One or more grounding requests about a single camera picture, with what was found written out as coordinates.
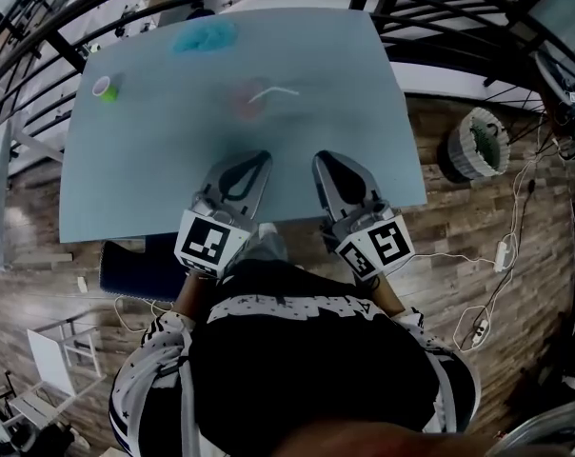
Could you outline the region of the blue fluffy cloth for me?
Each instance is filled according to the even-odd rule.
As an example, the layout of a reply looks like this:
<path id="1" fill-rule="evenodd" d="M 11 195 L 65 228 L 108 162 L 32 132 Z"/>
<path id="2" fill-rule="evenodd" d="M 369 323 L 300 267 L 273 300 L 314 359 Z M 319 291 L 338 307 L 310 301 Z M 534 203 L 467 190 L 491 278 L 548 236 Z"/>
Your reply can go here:
<path id="1" fill-rule="evenodd" d="M 229 21 L 190 24 L 176 37 L 172 50 L 176 53 L 221 50 L 232 46 L 237 36 L 237 27 Z"/>

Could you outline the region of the dark blue chair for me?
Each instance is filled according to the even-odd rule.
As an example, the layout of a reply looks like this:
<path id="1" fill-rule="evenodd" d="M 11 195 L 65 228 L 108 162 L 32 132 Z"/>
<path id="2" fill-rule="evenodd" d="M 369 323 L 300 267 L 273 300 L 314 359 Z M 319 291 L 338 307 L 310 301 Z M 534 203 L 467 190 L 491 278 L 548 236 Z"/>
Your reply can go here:
<path id="1" fill-rule="evenodd" d="M 147 301 L 175 301 L 187 277 L 174 255 L 176 240 L 176 232 L 146 236 L 143 252 L 106 241 L 100 257 L 101 290 Z"/>

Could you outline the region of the woven grey basket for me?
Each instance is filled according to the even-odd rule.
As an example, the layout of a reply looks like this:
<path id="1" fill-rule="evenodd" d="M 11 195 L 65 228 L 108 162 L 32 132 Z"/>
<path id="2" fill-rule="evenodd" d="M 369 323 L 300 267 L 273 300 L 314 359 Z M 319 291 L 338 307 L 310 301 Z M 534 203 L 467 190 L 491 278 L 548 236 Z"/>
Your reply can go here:
<path id="1" fill-rule="evenodd" d="M 490 111 L 470 111 L 448 136 L 448 162 L 466 180 L 502 175 L 509 164 L 506 128 Z"/>

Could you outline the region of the person's left forearm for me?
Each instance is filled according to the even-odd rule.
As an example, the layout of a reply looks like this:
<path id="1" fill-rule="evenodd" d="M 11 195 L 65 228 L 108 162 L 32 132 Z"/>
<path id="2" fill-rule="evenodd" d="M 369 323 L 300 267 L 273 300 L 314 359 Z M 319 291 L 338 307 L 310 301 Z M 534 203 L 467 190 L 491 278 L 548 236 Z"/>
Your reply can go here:
<path id="1" fill-rule="evenodd" d="M 204 310 L 204 304 L 212 283 L 209 278 L 199 272 L 192 272 L 182 286 L 177 299 L 173 302 L 171 310 L 190 320 L 197 321 Z"/>

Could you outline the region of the bicycle wheel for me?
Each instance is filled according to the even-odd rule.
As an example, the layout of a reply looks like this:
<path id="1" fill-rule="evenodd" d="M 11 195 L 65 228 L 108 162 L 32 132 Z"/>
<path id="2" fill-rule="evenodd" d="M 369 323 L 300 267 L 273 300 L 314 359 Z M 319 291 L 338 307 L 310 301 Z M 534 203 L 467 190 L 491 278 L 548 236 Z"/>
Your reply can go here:
<path id="1" fill-rule="evenodd" d="M 536 116 L 517 131 L 506 127 L 510 145 L 548 126 L 549 132 L 535 153 L 542 155 L 555 147 L 560 159 L 572 161 L 575 159 L 575 74 L 541 50 L 534 51 L 531 58 L 535 81 L 523 88 L 523 98 L 508 98 L 508 93 L 518 89 L 516 85 L 510 85 L 485 100 L 502 106 L 515 105 Z"/>

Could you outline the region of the person's right forearm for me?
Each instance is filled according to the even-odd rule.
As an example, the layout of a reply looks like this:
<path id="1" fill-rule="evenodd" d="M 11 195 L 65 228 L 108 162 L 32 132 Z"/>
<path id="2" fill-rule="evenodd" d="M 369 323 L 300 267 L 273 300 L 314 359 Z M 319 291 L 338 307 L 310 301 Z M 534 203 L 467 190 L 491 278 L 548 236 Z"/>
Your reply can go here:
<path id="1" fill-rule="evenodd" d="M 405 312 L 405 306 L 384 275 L 377 275 L 372 281 L 370 289 L 372 301 L 388 317 L 395 317 Z"/>

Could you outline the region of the white frame stool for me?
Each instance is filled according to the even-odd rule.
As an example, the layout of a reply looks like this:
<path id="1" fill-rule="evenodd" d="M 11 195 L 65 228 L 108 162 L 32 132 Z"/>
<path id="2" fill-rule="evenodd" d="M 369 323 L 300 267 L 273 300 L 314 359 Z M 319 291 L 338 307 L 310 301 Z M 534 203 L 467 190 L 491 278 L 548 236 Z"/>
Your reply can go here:
<path id="1" fill-rule="evenodd" d="M 28 329 L 30 350 L 40 379 L 69 397 L 82 393 L 76 381 L 82 377 L 91 385 L 100 383 L 103 373 L 94 336 L 98 327 L 77 327 L 79 317 L 70 317 L 40 328 Z"/>

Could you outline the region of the clear pink cup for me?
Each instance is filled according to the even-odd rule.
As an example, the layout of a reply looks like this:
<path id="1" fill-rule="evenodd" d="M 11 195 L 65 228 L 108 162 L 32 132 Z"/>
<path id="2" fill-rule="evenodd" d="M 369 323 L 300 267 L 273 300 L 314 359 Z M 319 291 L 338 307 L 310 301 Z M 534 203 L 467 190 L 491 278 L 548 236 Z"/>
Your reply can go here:
<path id="1" fill-rule="evenodd" d="M 261 116 L 267 106 L 268 97 L 248 104 L 248 100 L 263 89 L 269 87 L 269 82 L 263 78 L 249 78 L 234 84 L 228 93 L 228 104 L 233 115 L 242 121 L 250 121 Z"/>

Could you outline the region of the black and white shirt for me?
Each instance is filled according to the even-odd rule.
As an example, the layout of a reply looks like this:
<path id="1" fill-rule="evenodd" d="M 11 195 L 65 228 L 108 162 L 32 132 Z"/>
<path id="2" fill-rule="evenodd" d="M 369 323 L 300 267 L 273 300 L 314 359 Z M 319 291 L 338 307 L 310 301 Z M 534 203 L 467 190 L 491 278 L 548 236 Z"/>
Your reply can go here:
<path id="1" fill-rule="evenodd" d="M 109 420 L 129 457 L 271 457 L 302 427 L 388 423 L 461 433 L 480 402 L 470 365 L 366 288 L 286 262 L 210 279 L 197 321 L 156 318 L 118 371 Z"/>

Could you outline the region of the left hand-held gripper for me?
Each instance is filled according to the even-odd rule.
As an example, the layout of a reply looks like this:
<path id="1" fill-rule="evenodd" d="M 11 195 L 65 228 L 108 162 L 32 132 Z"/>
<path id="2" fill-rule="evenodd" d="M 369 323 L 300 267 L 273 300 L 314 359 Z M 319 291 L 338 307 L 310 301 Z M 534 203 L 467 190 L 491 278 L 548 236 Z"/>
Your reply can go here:
<path id="1" fill-rule="evenodd" d="M 254 216 L 271 169 L 267 150 L 240 152 L 211 168 L 182 215 L 174 247 L 182 266 L 212 278 L 224 275 L 257 228 Z"/>

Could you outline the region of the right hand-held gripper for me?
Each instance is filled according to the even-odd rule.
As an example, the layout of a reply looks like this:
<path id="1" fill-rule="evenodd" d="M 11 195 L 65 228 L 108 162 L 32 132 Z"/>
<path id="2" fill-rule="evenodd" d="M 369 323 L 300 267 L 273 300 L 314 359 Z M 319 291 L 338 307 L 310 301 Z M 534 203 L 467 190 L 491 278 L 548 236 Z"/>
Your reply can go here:
<path id="1" fill-rule="evenodd" d="M 328 250 L 356 279 L 368 281 L 414 255 L 403 216 L 378 201 L 380 189 L 369 170 L 344 154 L 322 150 L 313 158 L 312 172 L 327 214 Z"/>

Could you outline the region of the white bendy straw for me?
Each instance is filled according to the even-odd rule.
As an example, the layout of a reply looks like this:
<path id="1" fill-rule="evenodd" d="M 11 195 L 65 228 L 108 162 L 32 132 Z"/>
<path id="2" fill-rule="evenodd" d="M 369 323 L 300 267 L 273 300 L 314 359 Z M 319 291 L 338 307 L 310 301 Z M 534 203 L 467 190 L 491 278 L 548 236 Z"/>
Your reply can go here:
<path id="1" fill-rule="evenodd" d="M 273 87 L 268 87 L 266 89 L 263 89 L 260 92 L 258 92 L 257 94 L 255 94 L 254 96 L 252 96 L 248 100 L 248 104 L 254 103 L 254 102 L 262 99 L 263 97 L 269 95 L 270 93 L 283 93 L 283 94 L 288 94 L 288 95 L 292 95 L 292 96 L 299 96 L 300 95 L 300 92 L 297 90 L 273 86 Z"/>

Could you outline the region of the person's grey trouser leg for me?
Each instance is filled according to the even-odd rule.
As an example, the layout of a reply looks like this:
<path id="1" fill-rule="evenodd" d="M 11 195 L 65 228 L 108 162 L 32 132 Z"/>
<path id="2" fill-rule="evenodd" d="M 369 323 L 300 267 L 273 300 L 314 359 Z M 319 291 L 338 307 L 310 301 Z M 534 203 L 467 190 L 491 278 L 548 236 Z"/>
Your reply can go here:
<path id="1" fill-rule="evenodd" d="M 288 261 L 288 250 L 283 237 L 277 232 L 256 235 L 248 243 L 244 258 L 256 261 Z"/>

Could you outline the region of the green paper cup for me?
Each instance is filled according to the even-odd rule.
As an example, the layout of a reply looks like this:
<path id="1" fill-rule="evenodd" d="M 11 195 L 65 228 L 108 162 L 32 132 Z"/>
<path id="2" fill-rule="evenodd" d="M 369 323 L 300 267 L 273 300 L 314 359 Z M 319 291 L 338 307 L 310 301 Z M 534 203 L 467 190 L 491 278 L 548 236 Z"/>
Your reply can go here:
<path id="1" fill-rule="evenodd" d="M 118 96 L 118 82 L 114 77 L 101 76 L 95 81 L 91 93 L 102 101 L 113 102 Z"/>

